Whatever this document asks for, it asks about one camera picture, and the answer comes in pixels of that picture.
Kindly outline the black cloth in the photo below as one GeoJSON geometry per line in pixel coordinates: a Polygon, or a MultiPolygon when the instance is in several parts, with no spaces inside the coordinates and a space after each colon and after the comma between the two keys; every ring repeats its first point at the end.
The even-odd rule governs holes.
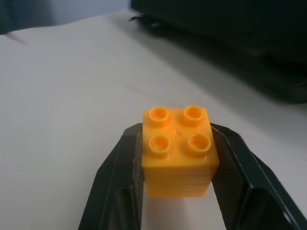
{"type": "Polygon", "coordinates": [[[279,101],[307,103],[307,0],[130,0],[134,19],[279,101]]]}

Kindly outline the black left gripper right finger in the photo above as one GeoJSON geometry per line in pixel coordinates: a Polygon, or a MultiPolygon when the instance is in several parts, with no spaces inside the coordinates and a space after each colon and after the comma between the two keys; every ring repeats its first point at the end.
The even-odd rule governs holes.
{"type": "Polygon", "coordinates": [[[211,128],[220,161],[212,183],[226,230],[307,230],[307,219],[243,138],[211,128]]]}

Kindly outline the orange studded building block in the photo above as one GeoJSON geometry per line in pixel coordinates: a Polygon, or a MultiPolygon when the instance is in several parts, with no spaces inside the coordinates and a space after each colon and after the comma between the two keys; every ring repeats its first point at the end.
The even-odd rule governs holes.
{"type": "Polygon", "coordinates": [[[150,198],[202,197],[220,165],[205,108],[143,112],[142,172],[150,198]]]}

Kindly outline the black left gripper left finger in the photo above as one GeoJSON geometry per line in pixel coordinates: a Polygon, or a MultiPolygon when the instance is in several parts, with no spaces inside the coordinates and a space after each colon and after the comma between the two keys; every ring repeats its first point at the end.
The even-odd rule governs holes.
{"type": "Polygon", "coordinates": [[[141,230],[142,124],[123,132],[98,169],[78,230],[141,230]]]}

